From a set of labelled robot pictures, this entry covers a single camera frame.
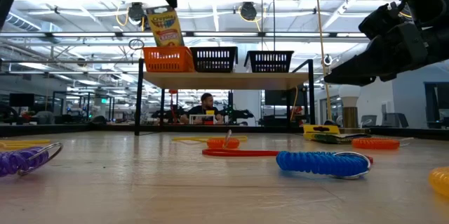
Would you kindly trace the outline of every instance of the person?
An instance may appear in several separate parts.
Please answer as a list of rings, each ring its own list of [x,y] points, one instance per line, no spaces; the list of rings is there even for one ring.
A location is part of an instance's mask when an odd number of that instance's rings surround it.
[[[186,114],[181,116],[180,121],[184,124],[189,123],[189,116],[195,114],[206,114],[206,111],[213,110],[215,113],[215,119],[217,120],[216,124],[223,124],[223,116],[218,112],[216,107],[213,107],[213,97],[210,93],[204,93],[201,96],[201,105],[193,107]],[[193,124],[203,124],[203,121],[206,120],[204,117],[197,117]]]

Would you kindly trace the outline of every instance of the shelf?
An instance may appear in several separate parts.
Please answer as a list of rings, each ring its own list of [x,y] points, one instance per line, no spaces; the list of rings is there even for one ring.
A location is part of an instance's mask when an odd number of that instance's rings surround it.
[[[308,73],[152,73],[144,79],[165,89],[287,90],[309,80]]]

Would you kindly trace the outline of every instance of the red cord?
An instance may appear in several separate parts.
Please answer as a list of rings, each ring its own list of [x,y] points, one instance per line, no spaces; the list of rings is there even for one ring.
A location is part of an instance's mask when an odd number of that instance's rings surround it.
[[[203,154],[214,157],[275,157],[279,151],[207,149]]]

